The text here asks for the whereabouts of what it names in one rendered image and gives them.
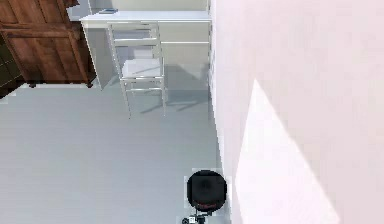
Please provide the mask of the black round wheel red trim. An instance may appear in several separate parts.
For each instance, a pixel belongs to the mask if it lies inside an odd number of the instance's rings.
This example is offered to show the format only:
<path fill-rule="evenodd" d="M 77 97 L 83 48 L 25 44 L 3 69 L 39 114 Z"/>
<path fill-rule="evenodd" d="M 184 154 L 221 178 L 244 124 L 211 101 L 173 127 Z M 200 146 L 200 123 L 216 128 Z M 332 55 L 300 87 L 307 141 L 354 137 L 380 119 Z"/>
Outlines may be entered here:
<path fill-rule="evenodd" d="M 187 181 L 187 200 L 196 210 L 214 212 L 226 201 L 228 186 L 224 177 L 212 170 L 200 170 Z"/>

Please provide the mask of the white chair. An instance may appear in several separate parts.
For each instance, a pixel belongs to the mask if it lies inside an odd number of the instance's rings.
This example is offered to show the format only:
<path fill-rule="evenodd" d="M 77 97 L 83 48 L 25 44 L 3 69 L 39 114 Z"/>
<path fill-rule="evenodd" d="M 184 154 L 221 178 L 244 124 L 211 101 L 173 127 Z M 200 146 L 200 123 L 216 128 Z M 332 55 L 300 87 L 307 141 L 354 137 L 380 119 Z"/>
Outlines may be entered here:
<path fill-rule="evenodd" d="M 152 21 L 108 22 L 107 34 L 128 114 L 132 115 L 128 94 L 146 91 L 160 92 L 163 114 L 166 114 L 166 75 L 159 24 Z M 121 61 L 118 56 L 121 47 L 150 47 L 152 57 Z"/>

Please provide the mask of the brown wooden cupboard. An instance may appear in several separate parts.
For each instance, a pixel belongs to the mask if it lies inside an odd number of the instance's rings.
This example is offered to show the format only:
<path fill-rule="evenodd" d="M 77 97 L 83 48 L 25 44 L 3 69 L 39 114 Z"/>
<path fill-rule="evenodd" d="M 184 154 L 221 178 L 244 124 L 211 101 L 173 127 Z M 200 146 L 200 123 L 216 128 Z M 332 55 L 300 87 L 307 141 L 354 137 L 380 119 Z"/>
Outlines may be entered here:
<path fill-rule="evenodd" d="M 0 0 L 0 35 L 30 87 L 93 86 L 96 73 L 82 25 L 67 12 L 78 4 L 78 0 Z"/>

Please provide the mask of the white desk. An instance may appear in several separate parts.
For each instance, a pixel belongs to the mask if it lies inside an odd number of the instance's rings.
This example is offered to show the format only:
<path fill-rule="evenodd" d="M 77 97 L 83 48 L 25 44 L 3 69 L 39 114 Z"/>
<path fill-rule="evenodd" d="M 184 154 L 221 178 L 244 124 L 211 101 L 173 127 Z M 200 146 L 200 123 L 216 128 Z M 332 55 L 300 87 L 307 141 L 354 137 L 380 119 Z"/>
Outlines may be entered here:
<path fill-rule="evenodd" d="M 117 75 L 107 37 L 110 22 L 157 22 L 166 65 L 209 67 L 211 16 L 207 11 L 117 11 L 87 15 L 80 22 L 101 90 Z"/>

